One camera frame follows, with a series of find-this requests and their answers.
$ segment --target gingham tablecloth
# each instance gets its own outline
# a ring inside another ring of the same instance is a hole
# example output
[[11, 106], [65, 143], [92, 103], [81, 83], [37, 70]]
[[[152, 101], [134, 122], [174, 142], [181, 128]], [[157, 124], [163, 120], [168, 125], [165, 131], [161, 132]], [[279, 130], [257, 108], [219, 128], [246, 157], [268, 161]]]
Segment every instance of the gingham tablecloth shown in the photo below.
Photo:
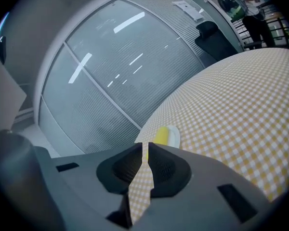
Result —
[[133, 222], [149, 206], [154, 187], [144, 156], [148, 142], [167, 125], [179, 129], [180, 149], [223, 162], [274, 200], [289, 186], [289, 50], [224, 59], [160, 105], [135, 141], [143, 143], [143, 164], [129, 188]]

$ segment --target black office chair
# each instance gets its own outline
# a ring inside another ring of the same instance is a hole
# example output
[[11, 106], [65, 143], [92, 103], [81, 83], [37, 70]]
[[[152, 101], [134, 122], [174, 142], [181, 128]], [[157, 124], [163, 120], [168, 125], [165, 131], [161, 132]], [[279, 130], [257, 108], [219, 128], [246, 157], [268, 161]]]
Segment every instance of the black office chair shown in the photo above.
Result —
[[214, 22], [205, 21], [197, 25], [196, 29], [199, 30], [200, 36], [195, 39], [195, 44], [216, 61], [238, 53]]

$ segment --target black slot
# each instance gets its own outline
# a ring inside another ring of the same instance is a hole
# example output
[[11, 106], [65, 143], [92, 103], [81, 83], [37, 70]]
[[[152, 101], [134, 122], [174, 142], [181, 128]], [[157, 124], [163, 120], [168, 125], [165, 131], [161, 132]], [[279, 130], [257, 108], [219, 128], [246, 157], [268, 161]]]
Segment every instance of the black slot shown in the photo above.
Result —
[[70, 164], [63, 164], [63, 165], [56, 166], [59, 172], [66, 171], [75, 167], [79, 167], [79, 165], [77, 163], [70, 163]]
[[257, 211], [251, 204], [238, 192], [232, 184], [218, 186], [222, 196], [232, 208], [233, 212], [239, 218], [241, 223], [246, 222], [257, 214]]

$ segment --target yellow object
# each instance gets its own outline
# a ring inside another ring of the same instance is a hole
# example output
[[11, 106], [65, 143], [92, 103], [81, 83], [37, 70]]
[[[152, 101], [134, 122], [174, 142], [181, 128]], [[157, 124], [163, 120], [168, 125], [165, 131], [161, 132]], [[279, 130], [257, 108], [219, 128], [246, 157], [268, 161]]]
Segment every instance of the yellow object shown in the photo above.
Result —
[[[155, 135], [153, 143], [168, 145], [169, 129], [167, 127], [160, 127]], [[145, 155], [146, 160], [149, 159], [149, 151]]]

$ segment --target black pants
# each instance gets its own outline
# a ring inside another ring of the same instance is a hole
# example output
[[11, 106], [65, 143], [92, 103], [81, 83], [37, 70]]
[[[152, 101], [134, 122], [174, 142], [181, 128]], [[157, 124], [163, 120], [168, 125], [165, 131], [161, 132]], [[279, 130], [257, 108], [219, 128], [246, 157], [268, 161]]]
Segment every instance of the black pants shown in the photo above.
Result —
[[[246, 16], [243, 18], [242, 22], [246, 29], [249, 31], [250, 36], [254, 42], [261, 41], [261, 35], [267, 47], [275, 46], [272, 33], [266, 21], [258, 20], [254, 16]], [[259, 49], [261, 48], [261, 45], [258, 45], [255, 48]]]

